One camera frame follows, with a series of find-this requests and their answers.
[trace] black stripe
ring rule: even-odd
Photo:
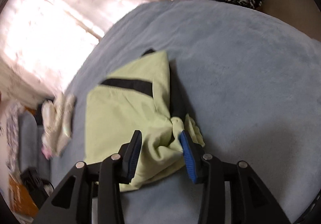
[[[153,84],[143,80],[109,78],[103,81],[101,85],[132,89],[153,97]]]

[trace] mattress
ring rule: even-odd
[[[247,161],[296,220],[321,187],[321,43],[210,0],[141,5],[110,29],[67,89],[77,97],[73,140],[52,160],[53,184],[84,158],[87,93],[150,48],[167,51],[206,152]],[[125,222],[195,224],[201,196],[183,168],[122,194]]]

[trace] white plush toy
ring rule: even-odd
[[[65,98],[64,94],[60,93],[54,103],[45,101],[42,105],[44,126],[44,133],[41,137],[42,153],[47,159],[54,155],[60,156],[71,139],[71,117],[74,103],[73,95]]]

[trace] brown floor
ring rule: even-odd
[[[321,12],[314,0],[265,0],[263,12],[321,41]]]

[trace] blue blanket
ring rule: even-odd
[[[321,188],[321,43],[261,12],[209,0],[156,2],[116,23],[79,70],[73,140],[57,185],[84,158],[87,93],[149,48],[166,50],[207,152],[245,160],[291,221]],[[122,195],[126,223],[197,223],[202,186],[185,169]]]

